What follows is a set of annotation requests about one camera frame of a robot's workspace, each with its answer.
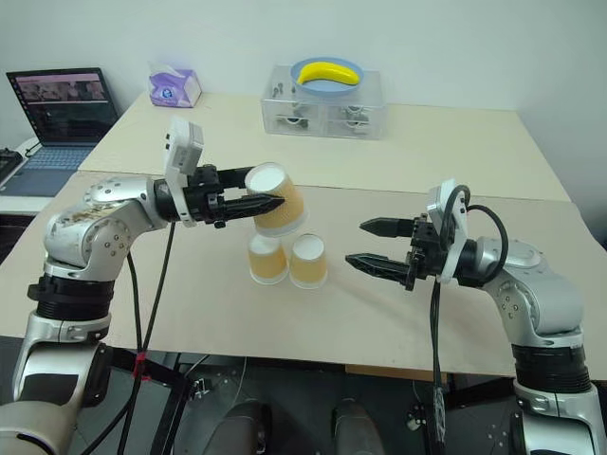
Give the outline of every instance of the stacked paper cups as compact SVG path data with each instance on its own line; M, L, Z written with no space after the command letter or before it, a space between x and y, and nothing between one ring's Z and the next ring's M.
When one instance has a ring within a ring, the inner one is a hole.
M327 266L322 239L305 234L293 244L290 267L281 237L297 230L307 219L302 195L277 163L253 168L245 179L249 194L265 192L282 196L277 209L254 217L257 234L248 244L251 277L260 284L275 284L286 275L303 289L316 289L326 281Z

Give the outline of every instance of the table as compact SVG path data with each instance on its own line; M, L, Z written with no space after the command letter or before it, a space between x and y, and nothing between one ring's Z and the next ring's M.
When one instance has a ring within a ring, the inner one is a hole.
M204 162L218 169L283 164L300 185L426 193L456 176L473 194L569 201L512 111L390 105L383 140L267 135L255 97L204 94L194 109L153 106L141 95L81 171L164 172L171 116L202 126Z
M24 141L15 152L19 152L25 156L26 150L32 148L38 143L38 137L32 137ZM10 215L36 215L48 203L52 200L52 197L30 197L30 196L2 196L0 195L0 214Z
M586 301L584 328L594 379L607 379L602 362L607 256L516 113L424 106L390 106L381 141L271 136L254 97L205 94L194 109L158 108L142 95L34 220L0 267L0 334L21 336L34 302L27 285L42 272L42 239L52 213L75 203L84 189L116 173L162 173L164 136L179 114L203 126L204 161L219 169L274 160L303 185L310 219L301 232L327 244L330 280L317 291L289 282L261 287L248 277L250 220L216 231L179 227L151 348L219 355L256 355L378 367L430 370L428 310L432 284L413 293L372 279L343 260L376 252L403 259L407 241L379 239L358 223L376 216L412 217L426 192L456 176L474 201L495 209L512 238L541 249ZM482 214L470 217L470 236L494 232ZM147 318L167 232L142 236L134 246ZM285 239L288 247L293 237ZM123 270L112 304L107 341L135 345L130 282ZM441 363L445 372L513 374L506 336L491 299L448 286L441 308Z
M107 175L74 174L0 266L3 335L18 337L25 331L34 306L25 293L42 271L46 221ZM358 223L379 215L416 215L424 209L426 196L315 187L302 187L302 191L310 211L302 232L315 232L326 242L327 284L309 291L288 280L276 286L253 282L247 262L247 240L253 234L249 219L231 221L223 230L179 226L150 347L430 370L431 281L418 281L414 292L407 293L395 283L361 274L343 260L345 254L363 251L402 259L408 241L377 238L359 230ZM536 245L553 269L579 287L586 302L584 328L591 375L607 379L601 301L607 295L607 255L588 233L576 207L563 201L474 200L497 211L512 238ZM491 222L483 214L470 216L470 236L491 232ZM297 235L285 238L287 250ZM167 229L144 234L133 248L144 320L150 313L166 236ZM130 285L124 267L111 307L113 322L106 339L111 345L135 345ZM443 371L513 374L510 347L491 298L478 290L448 285L442 303Z

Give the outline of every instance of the clear plastic container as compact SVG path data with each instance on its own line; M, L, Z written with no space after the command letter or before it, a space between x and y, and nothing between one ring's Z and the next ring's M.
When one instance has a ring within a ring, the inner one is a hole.
M298 90L290 66L277 65L262 96L266 132L278 135L379 139L386 112L378 71L365 71L348 95L323 98Z

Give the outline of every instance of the purple tissue box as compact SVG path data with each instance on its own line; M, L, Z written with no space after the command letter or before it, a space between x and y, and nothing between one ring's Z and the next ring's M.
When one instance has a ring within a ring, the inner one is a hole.
M202 90L191 69L157 72L149 80L150 100L156 106L194 107Z

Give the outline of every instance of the yellow banana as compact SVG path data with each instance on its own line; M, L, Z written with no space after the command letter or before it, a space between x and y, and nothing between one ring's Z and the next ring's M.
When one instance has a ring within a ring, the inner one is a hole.
M315 81L316 79L325 79L356 85L360 82L359 75L351 68L332 62L312 62L302 67L297 83Z

